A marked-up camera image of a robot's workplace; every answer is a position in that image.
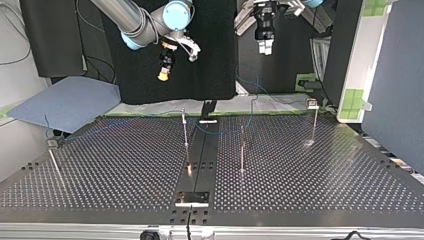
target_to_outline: metal plate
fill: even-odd
[[[220,118],[220,129],[247,120]],[[241,133],[219,138],[211,225],[424,226],[424,186],[346,125],[258,116],[245,131],[244,171]]]
[[[174,203],[187,154],[181,119],[106,118],[71,139],[55,152],[61,171],[55,171],[52,161],[40,163],[0,195],[2,210],[19,210],[17,218],[47,211],[52,216],[46,219],[62,216],[65,222],[68,213],[86,211],[132,213],[136,223],[157,223],[162,217],[169,222],[162,215]]]
[[[60,174],[41,159],[0,183],[0,222],[186,224],[189,209],[174,201],[194,190],[210,204],[192,210],[192,225],[424,228],[424,186],[346,125],[319,117],[314,131],[308,115],[218,122],[206,128],[216,134],[190,134],[187,159],[179,118],[101,119],[56,152]],[[197,163],[191,175],[186,161]]]

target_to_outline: small bracket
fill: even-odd
[[[175,207],[209,207],[209,192],[180,192]]]
[[[202,230],[202,236],[200,237],[201,240],[215,240],[215,232],[213,229],[203,229]]]
[[[364,101],[362,109],[364,109],[367,112],[371,112],[372,111],[372,104]]]
[[[213,119],[209,114],[213,113],[216,108],[216,104],[218,102],[214,101],[205,101],[202,107],[202,115],[200,116],[199,123],[200,124],[208,124],[208,123],[217,123],[218,121]]]

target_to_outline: green tape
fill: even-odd
[[[383,16],[384,10],[388,5],[387,0],[366,0],[364,11],[362,16],[364,17],[374,17],[374,16]]]
[[[315,82],[316,76],[315,73],[308,73],[308,74],[297,74],[296,76],[296,86],[294,90],[296,92],[314,92],[313,89],[306,90],[304,87],[299,86],[300,81],[309,81],[309,82]]]
[[[358,119],[364,105],[364,90],[346,89],[343,98],[342,109],[340,111],[341,119]]]
[[[12,104],[12,105],[8,105],[6,107],[3,107],[0,109],[0,119],[2,118],[7,118],[9,116],[7,116],[7,114],[10,112],[10,110],[12,110],[14,107],[16,106],[16,104]]]

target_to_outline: black surface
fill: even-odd
[[[38,75],[82,75],[82,46],[73,0],[22,0],[22,16]]]
[[[333,36],[324,75],[324,87],[335,106],[339,106],[346,72],[352,54],[363,0],[339,0]]]
[[[394,3],[387,22],[363,129],[424,173],[424,1]]]
[[[283,15],[279,12],[274,19],[276,33],[272,55],[259,54],[256,24],[238,37],[240,77],[256,83],[256,76],[259,76],[262,87],[270,93],[292,93],[297,74],[314,71],[310,45],[312,26],[303,17],[286,19]],[[249,92],[256,92],[254,84],[241,84]]]
[[[136,1],[152,11],[167,0]],[[144,104],[174,99],[230,99],[235,95],[236,66],[234,12],[235,1],[197,0],[196,14],[188,27],[189,36],[202,51],[195,63],[179,49],[169,81],[157,79],[161,46],[132,51],[122,41],[114,23],[103,15],[112,60],[119,79],[121,98],[127,104]]]
[[[123,120],[127,119],[127,124],[123,124]],[[178,186],[174,191],[174,196],[185,191],[210,192],[210,205],[207,208],[193,208],[191,211],[188,208],[174,208],[169,205],[169,208],[158,210],[158,208],[143,208],[143,210],[132,210],[125,208],[133,206],[130,202],[124,201],[122,204],[111,202],[108,198],[119,198],[124,200],[127,197],[136,197],[135,200],[145,199],[146,195],[141,193],[146,189],[142,188],[122,188],[111,189],[113,191],[129,191],[131,194],[119,193],[118,195],[103,195],[98,196],[98,191],[104,191],[104,188],[96,190],[96,184],[104,184],[104,180],[112,178],[110,183],[115,184],[122,182],[124,184],[138,184],[137,181],[123,181],[128,176],[116,175],[114,171],[107,171],[109,167],[128,168],[128,173],[131,175],[133,171],[142,170],[143,168],[134,166],[125,166],[125,164],[108,165],[105,168],[94,168],[96,164],[102,164],[104,161],[119,161],[119,158],[113,156],[99,157],[98,154],[105,154],[105,151],[110,151],[109,148],[98,151],[99,145],[104,145],[105,142],[94,141],[89,143],[90,147],[78,145],[72,148],[73,151],[81,151],[85,154],[90,154],[89,165],[84,166],[82,175],[88,174],[89,178],[86,181],[95,181],[96,184],[90,185],[86,183],[77,183],[82,188],[93,187],[93,195],[84,195],[77,191],[77,195],[72,195],[73,191],[78,189],[69,188],[75,183],[72,180],[79,179],[81,174],[66,175],[66,171],[62,172],[64,183],[60,181],[49,181],[49,176],[55,177],[53,164],[50,160],[40,162],[38,167],[35,167],[32,172],[18,171],[6,182],[0,184],[0,192],[9,189],[11,193],[22,189],[19,186],[24,186],[23,195],[32,198],[30,189],[34,186],[47,186],[51,190],[65,191],[68,195],[58,194],[57,198],[43,198],[48,202],[57,201],[57,199],[67,200],[68,198],[80,199],[86,201],[87,198],[92,198],[89,205],[79,205],[75,208],[72,206],[57,206],[56,209],[49,209],[42,205],[38,207],[20,208],[20,207],[0,207],[0,222],[48,222],[48,223],[104,223],[104,224],[157,224],[157,225],[181,225],[187,222],[190,225],[210,225],[210,226],[275,226],[275,227],[317,227],[317,226],[339,226],[339,227],[397,227],[397,228],[422,228],[424,224],[424,203],[423,185],[412,178],[407,172],[382,155],[379,151],[373,148],[369,143],[363,140],[360,136],[354,133],[344,124],[339,124],[333,118],[329,119],[319,116],[317,131],[315,132],[316,142],[314,145],[306,146],[305,140],[310,139],[310,129],[313,125],[313,116],[254,116],[249,128],[246,128],[246,165],[245,171],[239,172],[240,164],[240,133],[229,132],[228,130],[238,129],[240,125],[245,123],[249,116],[233,116],[219,117],[219,124],[210,124],[203,126],[210,132],[221,131],[223,134],[208,134],[205,135],[198,129],[194,131],[194,136],[190,137],[190,162],[194,166],[201,167],[205,162],[208,165],[213,163],[213,169],[197,168],[190,173],[181,166],[181,174],[178,178]],[[150,140],[145,142],[149,149],[159,147],[163,151],[150,152],[146,149],[146,155],[137,156],[136,151],[129,151],[128,147],[140,146],[139,141],[145,141],[144,137],[157,136],[164,138],[163,130],[167,129],[167,125],[171,122],[180,123],[178,119],[169,118],[166,121],[163,119],[131,119],[131,118],[106,118],[99,122],[91,124],[85,130],[82,129],[78,134],[84,134],[103,128],[106,125],[102,121],[113,121],[116,125],[107,128],[104,131],[99,131],[96,137],[102,139],[102,135],[107,136],[110,143],[123,144],[122,154],[127,161],[140,161],[140,164],[150,163],[154,160],[156,164],[161,164],[164,161],[166,154],[170,154],[170,150],[183,148],[181,136],[181,128],[173,129],[180,133],[179,137],[174,137],[170,140],[173,143],[163,144],[163,140]],[[155,122],[161,122],[163,128],[152,129],[151,126]],[[194,130],[193,122],[189,121],[191,130]],[[150,131],[143,132],[146,126],[150,126]],[[141,131],[143,136],[128,136],[131,131]],[[75,139],[75,142],[70,144],[82,144],[87,139],[83,137]],[[163,157],[156,158],[147,155],[165,154]],[[304,164],[305,159],[309,159],[310,164]],[[169,158],[166,163],[171,164],[175,158]],[[39,175],[42,181],[24,181],[19,180],[25,177],[39,174],[41,170],[47,170],[45,164],[48,164],[47,175]],[[237,173],[225,175],[226,169],[236,170]],[[175,168],[170,168],[169,171],[175,172]],[[101,171],[101,178],[96,175],[96,171]],[[158,173],[151,170],[148,176],[154,176]],[[155,180],[147,179],[147,183],[152,181],[157,185],[153,189],[160,188],[160,182],[167,181],[168,174],[162,178]],[[273,179],[285,179],[285,181],[272,181]],[[313,179],[321,179],[321,181],[312,181]],[[275,186],[287,186],[285,191]],[[245,189],[246,191],[234,191],[237,189]],[[33,191],[33,194],[53,194],[46,188],[39,188],[38,191]],[[10,198],[7,195],[0,195],[0,203],[8,203]],[[162,204],[157,199],[158,195],[152,195],[151,201]],[[28,204],[27,198],[22,195],[16,195],[16,204]],[[117,204],[115,209],[103,209],[102,205]],[[150,201],[146,202],[145,206],[149,206]]]

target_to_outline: blue cloth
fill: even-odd
[[[15,107],[8,115],[74,133],[120,102],[116,85],[86,77],[68,77]]]

